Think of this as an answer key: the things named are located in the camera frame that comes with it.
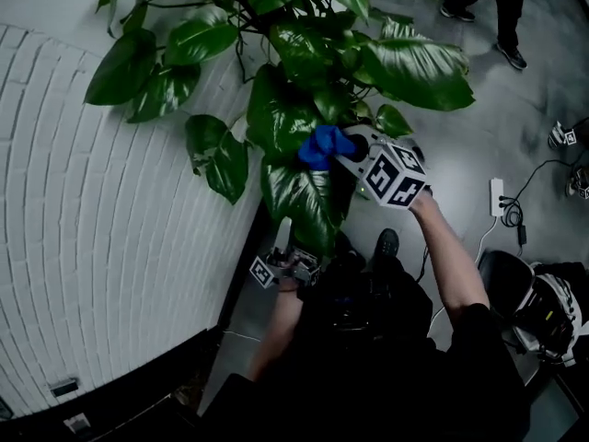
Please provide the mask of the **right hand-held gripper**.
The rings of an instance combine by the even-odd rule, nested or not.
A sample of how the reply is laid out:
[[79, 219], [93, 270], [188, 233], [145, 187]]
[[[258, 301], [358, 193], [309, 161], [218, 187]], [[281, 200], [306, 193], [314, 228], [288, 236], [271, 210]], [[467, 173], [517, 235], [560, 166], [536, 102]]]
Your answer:
[[346, 127], [342, 133], [355, 145], [369, 145], [369, 153], [360, 160], [335, 156], [333, 181], [350, 186], [360, 180], [361, 191], [379, 206], [408, 209], [426, 186], [426, 173], [416, 154], [383, 140], [383, 135], [370, 125]]

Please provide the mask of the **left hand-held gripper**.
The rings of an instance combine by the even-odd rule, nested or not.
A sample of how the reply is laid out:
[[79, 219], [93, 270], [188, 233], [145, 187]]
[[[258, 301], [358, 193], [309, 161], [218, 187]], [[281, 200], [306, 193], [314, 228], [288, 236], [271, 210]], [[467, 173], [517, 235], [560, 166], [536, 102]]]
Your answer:
[[289, 246], [292, 219], [284, 217], [278, 227], [273, 249], [257, 256], [249, 272], [263, 287], [278, 284], [283, 279], [293, 279], [299, 286], [314, 286], [320, 275], [318, 259], [295, 246]]

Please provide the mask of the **blue cloth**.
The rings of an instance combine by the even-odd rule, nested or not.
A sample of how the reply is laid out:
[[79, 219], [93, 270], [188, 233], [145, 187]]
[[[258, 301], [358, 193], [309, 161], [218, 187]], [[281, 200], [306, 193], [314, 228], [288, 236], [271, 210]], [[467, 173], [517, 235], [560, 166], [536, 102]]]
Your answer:
[[355, 144], [334, 125], [320, 125], [303, 142], [298, 158], [310, 170], [329, 170], [330, 160], [335, 156], [349, 156], [356, 152]]

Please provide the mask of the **green leafy plant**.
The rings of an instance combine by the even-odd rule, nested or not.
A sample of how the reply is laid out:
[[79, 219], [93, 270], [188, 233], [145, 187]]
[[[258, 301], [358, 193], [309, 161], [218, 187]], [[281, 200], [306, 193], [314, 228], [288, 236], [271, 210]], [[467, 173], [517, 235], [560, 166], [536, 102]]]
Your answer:
[[[114, 8], [118, 0], [99, 0]], [[456, 111], [474, 97], [468, 61], [452, 44], [417, 33], [409, 17], [382, 12], [369, 0], [198, 0], [164, 45], [144, 27], [162, 0], [135, 0], [122, 34], [93, 75], [85, 101], [130, 105], [131, 123], [176, 111], [193, 93], [201, 67], [227, 49], [243, 52], [245, 33], [258, 35], [266, 61], [251, 78], [247, 138], [238, 141], [211, 115], [189, 118], [187, 149], [195, 174], [235, 204], [248, 179], [248, 147], [263, 154], [260, 186], [271, 217], [289, 217], [296, 240], [330, 255], [348, 214], [352, 180], [298, 156], [322, 125], [346, 127], [372, 119], [392, 137], [410, 128], [397, 102]], [[365, 96], [387, 103], [371, 115]]]

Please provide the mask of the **person's right forearm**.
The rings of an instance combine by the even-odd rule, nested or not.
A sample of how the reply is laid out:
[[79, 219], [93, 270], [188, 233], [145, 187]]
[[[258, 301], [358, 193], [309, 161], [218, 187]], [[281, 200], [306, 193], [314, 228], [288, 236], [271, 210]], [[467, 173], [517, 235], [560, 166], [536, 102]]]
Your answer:
[[429, 249], [433, 274], [453, 327], [472, 305], [490, 307], [478, 268], [445, 220], [432, 193], [424, 189], [410, 206]]

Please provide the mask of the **person's left forearm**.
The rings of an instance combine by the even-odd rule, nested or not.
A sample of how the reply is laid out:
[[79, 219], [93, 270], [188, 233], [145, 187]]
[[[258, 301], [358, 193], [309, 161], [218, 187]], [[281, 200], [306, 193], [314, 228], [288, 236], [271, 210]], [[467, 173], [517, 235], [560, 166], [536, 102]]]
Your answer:
[[297, 291], [298, 285], [294, 280], [287, 279], [279, 283], [270, 324], [249, 367], [249, 380], [258, 380], [292, 341], [303, 307]]

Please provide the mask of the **person's black shoe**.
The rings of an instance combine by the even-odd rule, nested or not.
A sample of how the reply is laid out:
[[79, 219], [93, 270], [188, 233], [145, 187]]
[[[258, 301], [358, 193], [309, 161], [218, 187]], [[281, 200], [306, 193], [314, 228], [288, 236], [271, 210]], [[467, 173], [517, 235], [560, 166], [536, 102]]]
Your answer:
[[398, 249], [398, 233], [392, 228], [385, 228], [380, 233], [376, 242], [374, 258], [376, 260], [396, 258]]

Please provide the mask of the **person's black trousers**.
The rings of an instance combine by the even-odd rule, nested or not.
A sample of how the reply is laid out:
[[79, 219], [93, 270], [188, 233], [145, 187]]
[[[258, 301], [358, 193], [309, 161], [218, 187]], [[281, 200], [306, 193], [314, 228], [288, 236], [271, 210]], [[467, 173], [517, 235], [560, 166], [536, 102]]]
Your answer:
[[339, 252], [318, 284], [302, 294], [296, 336], [331, 348], [392, 342], [412, 345], [427, 339], [433, 303], [396, 255]]

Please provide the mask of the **white power strip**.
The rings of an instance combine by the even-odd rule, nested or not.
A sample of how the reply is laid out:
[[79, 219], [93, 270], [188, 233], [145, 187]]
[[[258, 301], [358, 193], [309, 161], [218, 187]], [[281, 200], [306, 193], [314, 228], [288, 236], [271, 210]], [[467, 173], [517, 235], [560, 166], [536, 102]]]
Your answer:
[[499, 218], [503, 216], [504, 206], [503, 198], [503, 180], [499, 178], [490, 179], [490, 214]]

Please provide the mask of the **person's black top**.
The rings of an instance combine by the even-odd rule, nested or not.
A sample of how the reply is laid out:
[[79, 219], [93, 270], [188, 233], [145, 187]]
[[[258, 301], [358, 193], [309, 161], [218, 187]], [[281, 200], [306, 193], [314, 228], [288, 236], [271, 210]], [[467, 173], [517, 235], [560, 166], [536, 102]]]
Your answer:
[[344, 347], [301, 325], [260, 378], [230, 376], [203, 421], [220, 442], [522, 442], [530, 404], [475, 304], [446, 351], [427, 336]]

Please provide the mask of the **dark moulded chair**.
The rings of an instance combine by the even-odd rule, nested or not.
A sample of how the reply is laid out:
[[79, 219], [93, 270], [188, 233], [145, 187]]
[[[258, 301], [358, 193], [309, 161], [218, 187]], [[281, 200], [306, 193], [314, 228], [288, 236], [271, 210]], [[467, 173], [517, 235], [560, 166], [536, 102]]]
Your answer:
[[478, 268], [491, 309], [501, 319], [509, 320], [534, 283], [533, 268], [521, 258], [503, 250], [486, 250], [479, 260]]

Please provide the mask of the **black skirting board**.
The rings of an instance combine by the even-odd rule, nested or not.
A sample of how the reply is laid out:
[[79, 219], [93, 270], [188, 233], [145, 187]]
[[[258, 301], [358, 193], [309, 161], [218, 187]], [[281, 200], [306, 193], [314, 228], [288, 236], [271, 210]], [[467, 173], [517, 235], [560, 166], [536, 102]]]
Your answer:
[[0, 442], [95, 442], [165, 399], [192, 377], [207, 353], [221, 342], [249, 263], [271, 229], [268, 208], [260, 203], [237, 263], [219, 318], [154, 360], [123, 377], [48, 410], [0, 422]]

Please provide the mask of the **dark wall outlet plate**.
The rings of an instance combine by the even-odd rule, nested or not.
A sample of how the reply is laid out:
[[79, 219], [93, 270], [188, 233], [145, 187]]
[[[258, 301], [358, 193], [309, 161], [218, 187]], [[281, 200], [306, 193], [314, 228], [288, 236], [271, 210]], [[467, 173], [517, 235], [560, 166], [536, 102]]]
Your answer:
[[79, 380], [76, 377], [66, 378], [61, 381], [52, 383], [49, 390], [54, 398], [63, 397], [69, 393], [77, 391], [79, 388]]

